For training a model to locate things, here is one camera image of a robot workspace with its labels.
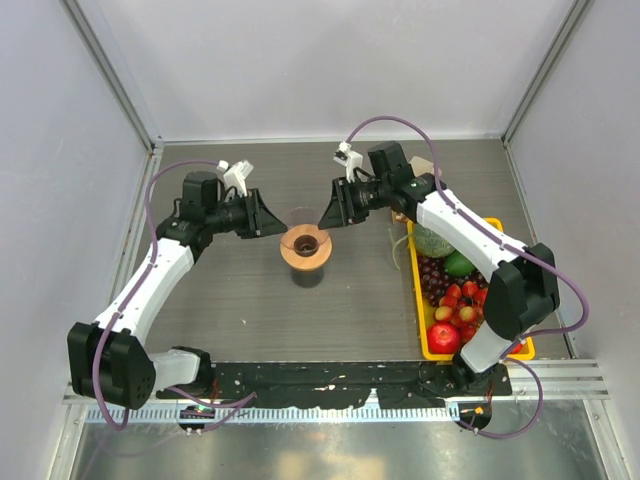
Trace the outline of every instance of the gray table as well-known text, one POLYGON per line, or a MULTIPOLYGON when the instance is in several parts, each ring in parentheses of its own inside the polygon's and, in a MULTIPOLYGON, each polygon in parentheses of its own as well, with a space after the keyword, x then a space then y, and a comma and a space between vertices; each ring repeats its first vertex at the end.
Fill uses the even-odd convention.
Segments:
MULTIPOLYGON (((356 144, 365 152, 370 143, 356 144)), ((404 142, 408 158, 429 158, 421 142, 404 142)), ((444 179, 483 216, 500 218, 511 236, 530 241, 522 206, 500 142, 438 143, 444 179)), ((269 208, 288 218, 296 207, 318 216, 326 208, 331 180, 343 174, 333 143, 173 147, 162 166, 187 158, 247 158, 255 165, 252 187, 269 208)), ((182 179, 192 169, 170 172, 153 196, 154 218, 171 211, 182 179)), ((325 278, 313 289, 297 287, 279 252, 279 238, 214 237, 194 269, 160 311, 148 351, 188 345, 228 361, 415 360, 421 358, 406 250, 402 270, 391 259, 388 211, 364 224, 331 231, 333 254, 325 278)), ((395 228, 399 238, 405 232, 395 228)), ((143 238, 142 250, 148 246, 143 238)), ((546 326, 557 326, 550 318, 546 326)), ((565 358, 562 338, 536 339, 538 357, 565 358)))

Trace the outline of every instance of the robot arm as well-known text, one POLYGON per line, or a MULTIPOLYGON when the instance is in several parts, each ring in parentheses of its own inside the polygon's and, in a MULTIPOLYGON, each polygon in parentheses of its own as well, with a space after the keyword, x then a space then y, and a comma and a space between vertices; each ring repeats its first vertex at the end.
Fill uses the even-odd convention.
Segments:
POLYGON ((235 231, 243 239, 265 237, 287 230, 264 205, 257 189, 246 189, 244 179, 252 167, 241 162, 242 172, 231 167, 233 182, 221 182, 213 172, 194 172, 183 182, 179 211, 157 229, 157 255, 151 252, 118 297, 91 325, 76 323, 67 337, 71 384, 79 395, 95 397, 91 365, 98 339, 114 315, 120 315, 100 360, 100 387, 105 401, 140 408, 149 396, 173 385, 206 389, 213 381, 209 354, 188 347, 147 355, 144 344, 160 308, 180 279, 193 267, 216 233, 235 231), (230 187, 233 196, 224 195, 230 187), (126 309, 124 299, 133 295, 126 309))
MULTIPOLYGON (((435 231, 466 256, 485 278, 490 279, 484 307, 485 323, 478 333, 454 356, 454 378, 459 384, 471 383, 486 375, 503 353, 522 333, 540 323, 559 306, 556 278, 517 255, 503 249, 458 214, 465 207, 442 184, 455 208, 445 203, 436 189, 433 175, 415 177, 402 147, 386 142, 368 152, 374 176, 360 180, 356 175, 333 181, 331 202, 318 226, 335 228, 363 222, 370 210, 391 207, 413 222, 435 231)), ((341 144, 336 160, 354 158, 348 144, 341 144)), ((545 245, 531 248, 485 224, 502 243, 526 250, 554 265, 553 253, 545 245)))

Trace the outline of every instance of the green fruit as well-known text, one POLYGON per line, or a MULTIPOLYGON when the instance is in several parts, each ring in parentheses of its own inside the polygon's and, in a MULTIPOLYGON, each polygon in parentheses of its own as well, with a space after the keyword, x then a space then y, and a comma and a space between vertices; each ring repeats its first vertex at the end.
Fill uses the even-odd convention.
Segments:
POLYGON ((416 224, 413 231, 413 241, 416 250, 426 257, 442 258, 455 251, 453 245, 433 230, 424 228, 422 225, 416 224))
POLYGON ((458 251, 453 252, 444 261, 444 271, 453 277, 469 275, 475 268, 473 263, 458 251))

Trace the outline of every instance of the wire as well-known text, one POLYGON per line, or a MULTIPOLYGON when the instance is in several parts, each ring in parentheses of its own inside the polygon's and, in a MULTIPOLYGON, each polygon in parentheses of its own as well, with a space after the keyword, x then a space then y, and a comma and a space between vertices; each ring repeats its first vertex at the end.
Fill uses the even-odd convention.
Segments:
POLYGON ((364 175, 367 178, 376 178, 374 175, 371 175, 369 172, 361 169, 360 167, 356 167, 353 171, 356 172, 356 174, 360 173, 360 174, 364 175))
POLYGON ((413 233, 407 233, 404 237, 396 240, 395 238, 393 238, 393 230, 389 229, 389 237, 391 237, 391 259, 393 260, 393 264, 398 270, 400 270, 400 264, 398 263, 398 258, 396 257, 396 249, 398 248, 398 245, 400 245, 405 240, 408 240, 412 235, 413 233))
POLYGON ((167 388, 167 390, 169 390, 169 391, 171 391, 173 393, 177 393, 178 395, 181 395, 184 398, 188 398, 192 402, 196 402, 198 405, 202 405, 203 407, 209 407, 209 408, 232 408, 232 407, 236 407, 238 405, 244 405, 245 403, 247 403, 249 400, 251 400, 252 398, 254 398, 256 396, 256 393, 253 392, 249 396, 243 398, 242 400, 238 400, 237 402, 230 402, 230 403, 222 404, 222 403, 205 402, 204 400, 200 400, 198 397, 194 397, 190 393, 187 393, 187 392, 185 392, 184 390, 181 390, 178 387, 169 387, 169 388, 167 388))
POLYGON ((224 182, 218 178, 218 185, 220 185, 220 198, 218 198, 218 202, 224 202, 224 199, 227 196, 224 194, 224 182))
POLYGON ((234 196, 237 197, 238 196, 238 187, 236 187, 235 185, 231 185, 229 188, 227 188, 224 193, 222 194, 222 200, 224 201, 227 198, 227 195, 229 195, 231 193, 231 190, 235 190, 235 194, 234 196))
MULTIPOLYGON (((213 430, 216 430, 217 428, 220 428, 222 425, 224 425, 225 423, 227 423, 234 415, 236 415, 238 413, 238 411, 241 408, 244 408, 244 406, 249 403, 249 401, 254 398, 256 395, 255 393, 252 393, 251 395, 249 395, 248 397, 242 399, 239 403, 239 405, 237 405, 231 412, 229 412, 227 415, 225 415, 222 419, 220 419, 219 421, 215 422, 215 423, 211 423, 209 425, 207 425, 206 427, 204 427, 201 430, 201 433, 204 432, 211 432, 213 430)), ((189 415, 197 415, 200 417, 209 417, 209 418, 213 418, 214 414, 212 413, 204 413, 204 412, 189 412, 189 415)), ((100 451, 104 451, 107 453, 107 455, 111 455, 112 457, 120 457, 120 458, 137 458, 137 457, 142 457, 143 455, 146 455, 147 453, 149 453, 150 451, 164 445, 165 443, 173 440, 176 437, 179 436, 183 436, 184 435, 184 431, 183 430, 178 430, 176 432, 171 433, 170 435, 167 435, 166 437, 164 437, 161 440, 158 440, 156 443, 154 443, 153 445, 140 450, 138 452, 126 452, 126 453, 122 453, 122 452, 114 452, 113 450, 111 450, 110 448, 108 448, 106 446, 107 443, 107 438, 109 436, 109 434, 105 434, 102 436, 102 438, 100 439, 100 441, 98 442, 98 445, 96 446, 96 448, 93 451, 93 454, 91 455, 91 457, 89 458, 89 461, 87 462, 87 466, 84 469, 84 473, 82 474, 81 479, 85 480, 89 475, 89 472, 91 471, 93 464, 95 463, 97 457, 98 457, 98 453, 100 451)))
POLYGON ((211 403, 213 403, 213 401, 218 398, 218 395, 220 395, 220 389, 218 388, 217 378, 213 381, 211 386, 213 387, 213 391, 211 392, 211 397, 209 398, 209 400, 211 401, 211 403))
POLYGON ((577 329, 581 328, 585 323, 587 323, 587 319, 589 318, 589 302, 587 301, 587 297, 584 294, 584 292, 582 291, 582 289, 571 278, 569 278, 569 276, 567 276, 565 273, 561 272, 560 270, 558 270, 554 266, 549 265, 547 262, 544 262, 544 261, 540 260, 539 258, 534 257, 533 255, 521 250, 520 248, 515 247, 513 245, 510 245, 508 243, 503 243, 502 240, 497 235, 493 234, 485 225, 482 224, 483 222, 476 221, 465 210, 460 209, 460 208, 456 208, 455 203, 449 197, 447 197, 446 193, 442 189, 442 185, 440 184, 441 170, 439 168, 440 167, 440 154, 438 153, 438 149, 436 148, 436 146, 433 143, 433 141, 429 138, 429 136, 424 131, 422 131, 418 126, 416 126, 415 124, 413 124, 413 123, 411 123, 411 122, 409 122, 407 120, 399 118, 399 117, 394 117, 392 115, 380 115, 380 116, 377 116, 377 117, 369 118, 368 120, 365 120, 360 125, 358 125, 353 130, 353 132, 351 132, 351 134, 347 137, 345 142, 346 143, 351 143, 353 138, 358 134, 358 132, 360 132, 360 130, 362 130, 364 127, 366 127, 370 123, 378 122, 378 121, 381 121, 381 120, 389 120, 389 121, 392 121, 392 122, 398 122, 398 123, 401 123, 403 125, 406 125, 407 127, 409 127, 412 130, 414 130, 418 135, 420 135, 422 137, 422 139, 427 143, 427 145, 429 146, 429 149, 431 150, 431 155, 433 156, 433 171, 434 171, 436 189, 438 190, 438 193, 440 194, 440 196, 442 197, 442 199, 444 200, 444 202, 447 205, 449 205, 451 208, 456 210, 457 213, 460 214, 460 216, 462 218, 464 218, 468 223, 473 225, 477 230, 482 232, 487 238, 489 238, 490 240, 492 240, 496 244, 500 245, 505 250, 524 258, 525 260, 527 260, 527 261, 529 261, 529 262, 531 262, 531 263, 543 268, 544 270, 546 270, 546 271, 552 273, 553 275, 555 275, 556 277, 558 277, 569 288, 571 288, 571 290, 573 290, 573 292, 578 297, 578 300, 580 301, 580 304, 582 305, 582 316, 580 317, 580 319, 575 324, 570 325, 568 327, 545 328, 545 329, 537 330, 535 332, 525 333, 524 335, 521 335, 519 338, 514 340, 514 342, 511 344, 511 346, 508 349, 505 350, 505 352, 503 353, 501 358, 506 357, 506 355, 511 351, 511 349, 513 347, 515 347, 516 345, 518 345, 525 338, 535 337, 535 336, 538 336, 538 335, 547 335, 547 334, 551 334, 551 333, 559 333, 559 334, 570 333, 570 332, 576 331, 577 329))
POLYGON ((517 363, 522 368, 527 370, 531 374, 531 376, 533 377, 533 380, 536 382, 536 387, 538 388, 538 404, 536 405, 536 411, 533 413, 533 417, 531 417, 531 420, 529 420, 529 423, 527 423, 520 430, 518 430, 516 432, 513 432, 513 433, 485 432, 484 430, 479 430, 477 428, 474 428, 473 427, 473 421, 475 420, 475 414, 471 418, 471 422, 470 423, 466 423, 463 420, 460 420, 458 422, 460 425, 462 425, 467 430, 471 430, 472 432, 480 435, 481 437, 494 438, 494 439, 497 439, 497 440, 504 440, 504 439, 507 439, 507 438, 517 437, 517 436, 522 435, 522 434, 528 432, 529 430, 531 430, 531 428, 535 425, 535 423, 540 418, 540 415, 542 415, 542 410, 544 408, 544 395, 542 393, 542 382, 540 382, 540 377, 538 377, 538 375, 536 375, 536 372, 534 372, 533 369, 529 365, 527 365, 524 362, 521 362, 520 360, 516 360, 515 358, 506 358, 505 360, 507 360, 509 362, 517 363))
POLYGON ((93 363, 91 365, 91 381, 93 384, 93 393, 94 393, 94 396, 96 397, 96 402, 98 403, 98 407, 100 408, 100 412, 102 412, 102 416, 104 417, 105 422, 111 428, 117 431, 121 431, 127 426, 129 422, 129 409, 126 408, 124 411, 124 417, 123 417, 122 423, 117 423, 113 419, 113 417, 111 416, 111 413, 109 412, 109 409, 107 408, 107 404, 104 400, 104 395, 102 393, 102 388, 100 387, 100 362, 102 360, 102 353, 104 351, 104 347, 109 338, 109 334, 113 330, 113 327, 115 326, 118 319, 122 318, 122 315, 125 309, 127 308, 127 305, 129 305, 129 303, 131 302, 135 294, 138 292, 138 290, 140 290, 140 287, 142 286, 142 284, 145 282, 145 280, 151 273, 151 270, 153 270, 156 263, 156 259, 158 257, 158 234, 156 233, 156 225, 151 216, 151 191, 153 190, 153 186, 155 185, 156 181, 167 172, 174 170, 178 167, 183 167, 185 165, 211 165, 215 167, 215 166, 218 166, 218 162, 213 162, 210 160, 185 160, 182 162, 174 163, 173 165, 169 165, 168 167, 160 170, 153 177, 151 177, 151 180, 149 181, 149 184, 147 185, 147 188, 145 189, 145 192, 144 192, 144 212, 147 217, 146 224, 147 224, 147 227, 149 228, 149 235, 151 237, 151 258, 149 259, 149 264, 146 266, 146 268, 142 272, 142 275, 140 275, 140 278, 138 279, 138 281, 133 285, 133 287, 131 288, 127 296, 122 300, 120 305, 118 305, 117 311, 112 315, 111 319, 109 320, 109 323, 107 323, 106 327, 104 328, 104 331, 102 332, 102 335, 100 335, 100 339, 98 340, 98 345, 96 346, 96 351, 93 356, 93 363))

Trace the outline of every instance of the yellow basket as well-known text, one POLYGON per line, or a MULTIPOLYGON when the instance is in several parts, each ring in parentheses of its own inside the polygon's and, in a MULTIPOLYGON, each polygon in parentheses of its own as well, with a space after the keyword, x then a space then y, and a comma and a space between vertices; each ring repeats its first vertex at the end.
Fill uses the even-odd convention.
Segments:
MULTIPOLYGON (((497 218, 485 218, 485 221, 492 227, 503 232, 502 222, 497 218)), ((416 251, 416 244, 413 241, 413 222, 407 223, 407 230, 409 231, 409 250, 411 251, 411 271, 413 272, 413 288, 416 295, 416 308, 418 310, 418 328, 420 334, 420 345, 422 347, 422 355, 432 362, 451 362, 453 355, 431 353, 429 351, 429 344, 427 343, 427 329, 435 323, 433 319, 433 308, 422 297, 422 286, 420 284, 420 271, 418 270, 418 253, 416 251)), ((522 346, 522 350, 518 353, 509 355, 511 358, 518 360, 531 360, 536 355, 536 350, 533 346, 533 340, 527 338, 526 343, 522 346)))

